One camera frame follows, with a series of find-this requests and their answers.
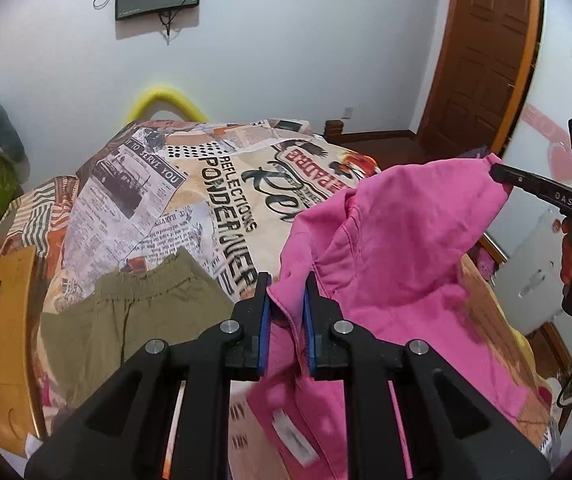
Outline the pink pants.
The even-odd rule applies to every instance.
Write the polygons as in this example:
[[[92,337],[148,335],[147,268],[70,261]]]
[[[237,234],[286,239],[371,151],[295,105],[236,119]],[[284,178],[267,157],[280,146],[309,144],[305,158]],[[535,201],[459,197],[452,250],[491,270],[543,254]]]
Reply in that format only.
[[[495,156],[391,167],[295,218],[280,277],[265,376],[248,403],[295,479],[347,474],[344,389],[307,370],[304,284],[376,338],[423,339],[507,419],[528,392],[481,339],[465,301],[461,260],[510,195],[490,174]]]

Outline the white suitcase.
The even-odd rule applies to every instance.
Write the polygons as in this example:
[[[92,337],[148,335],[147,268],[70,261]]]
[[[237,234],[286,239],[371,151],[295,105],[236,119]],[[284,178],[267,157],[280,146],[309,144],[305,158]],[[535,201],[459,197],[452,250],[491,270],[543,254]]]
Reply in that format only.
[[[529,335],[563,313],[562,216],[552,208],[495,273],[493,289],[515,330]]]

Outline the pink slipper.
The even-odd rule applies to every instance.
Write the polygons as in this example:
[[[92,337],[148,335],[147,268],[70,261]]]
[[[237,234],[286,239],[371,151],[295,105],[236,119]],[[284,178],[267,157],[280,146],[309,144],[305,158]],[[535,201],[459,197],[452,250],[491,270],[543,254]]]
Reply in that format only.
[[[490,281],[493,274],[495,274],[498,264],[484,248],[480,248],[476,255],[476,267],[480,275],[486,280]]]

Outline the brown wooden door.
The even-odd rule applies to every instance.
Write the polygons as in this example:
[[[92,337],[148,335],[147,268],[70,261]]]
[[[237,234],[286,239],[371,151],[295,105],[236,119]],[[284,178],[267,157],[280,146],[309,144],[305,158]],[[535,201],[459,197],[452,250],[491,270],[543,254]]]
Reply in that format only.
[[[498,152],[525,91],[539,0],[450,0],[418,143],[431,159]]]

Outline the olive green pants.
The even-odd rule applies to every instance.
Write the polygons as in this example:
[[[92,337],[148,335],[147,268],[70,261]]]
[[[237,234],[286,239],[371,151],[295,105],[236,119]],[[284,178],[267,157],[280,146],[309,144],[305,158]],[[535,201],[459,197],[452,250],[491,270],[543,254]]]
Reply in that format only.
[[[183,248],[144,273],[109,273],[92,295],[41,315],[58,393],[78,408],[147,341],[180,344],[230,316],[231,299]]]

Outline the wooden chair back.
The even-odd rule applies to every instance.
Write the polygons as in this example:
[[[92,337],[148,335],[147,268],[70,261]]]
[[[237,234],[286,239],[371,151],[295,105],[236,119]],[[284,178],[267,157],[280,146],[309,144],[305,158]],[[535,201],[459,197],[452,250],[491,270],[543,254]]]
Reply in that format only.
[[[32,373],[29,302],[36,250],[0,258],[0,448],[24,456],[44,422]]]

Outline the newspaper print bed cover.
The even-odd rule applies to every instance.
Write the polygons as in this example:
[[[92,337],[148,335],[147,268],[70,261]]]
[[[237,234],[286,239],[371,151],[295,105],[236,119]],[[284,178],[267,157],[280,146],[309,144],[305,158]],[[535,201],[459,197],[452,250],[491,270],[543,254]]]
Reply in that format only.
[[[381,174],[373,159],[300,133],[282,136],[277,128],[262,130],[248,150],[239,150],[230,128],[206,124],[146,122],[114,140],[142,140],[159,133],[167,146],[187,148],[171,161],[184,177],[152,230],[129,246],[118,261],[96,263],[88,287],[109,273],[144,273],[185,249],[231,300],[254,291],[260,272],[280,277],[280,254],[298,214],[335,194]],[[527,339],[514,330],[495,294],[469,258],[462,257],[466,312],[481,339],[528,396],[511,422],[541,451],[551,445],[551,399],[536,374]],[[231,420],[232,473],[239,479],[292,478],[278,449],[266,436],[248,403],[235,398]]]

